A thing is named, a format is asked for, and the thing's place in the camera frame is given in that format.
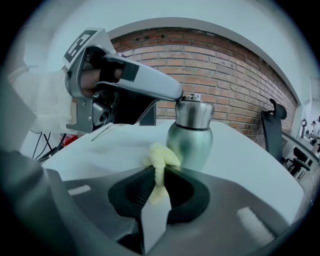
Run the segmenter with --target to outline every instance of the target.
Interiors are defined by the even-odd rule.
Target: white cloth
[[[23,72],[12,79],[12,86],[36,115],[34,132],[76,134],[67,129],[72,122],[72,96],[65,86],[64,70],[35,74]]]

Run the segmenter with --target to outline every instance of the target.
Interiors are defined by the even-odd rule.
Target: white wall
[[[47,55],[48,71],[63,66],[63,54],[86,27],[103,27],[110,38],[154,27],[187,27],[225,36],[269,63],[291,88],[299,104],[310,98],[310,77],[320,77],[313,54],[300,33],[268,1],[87,1],[55,31]],[[293,133],[299,130],[303,112],[296,115]]]
[[[312,102],[312,107],[311,107],[311,112],[310,112],[310,118],[309,118],[309,122],[307,125],[307,128],[310,130],[311,129],[311,124],[313,121],[315,121],[318,126],[320,126],[320,124],[317,122],[317,119],[320,116],[320,101],[313,101]]]

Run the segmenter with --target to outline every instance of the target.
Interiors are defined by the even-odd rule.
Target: metal bracket
[[[91,133],[93,126],[93,99],[77,98],[76,124],[67,124],[68,129],[77,130],[83,133]]]

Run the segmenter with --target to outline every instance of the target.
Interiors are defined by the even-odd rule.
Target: black office chair
[[[297,158],[294,158],[293,160],[283,158],[281,120],[286,119],[287,110],[284,106],[276,103],[272,98],[270,99],[270,102],[273,104],[274,110],[261,112],[266,151],[281,164],[288,161],[292,162],[294,165],[294,168],[291,171],[292,176],[294,176],[301,167],[310,171],[310,167]]]

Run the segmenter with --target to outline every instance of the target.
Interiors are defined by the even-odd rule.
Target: stainless steel bottle
[[[200,101],[200,95],[183,97],[175,105],[175,123],[170,127],[166,145],[181,162],[181,167],[201,171],[210,154],[213,135],[210,121],[214,106]]]

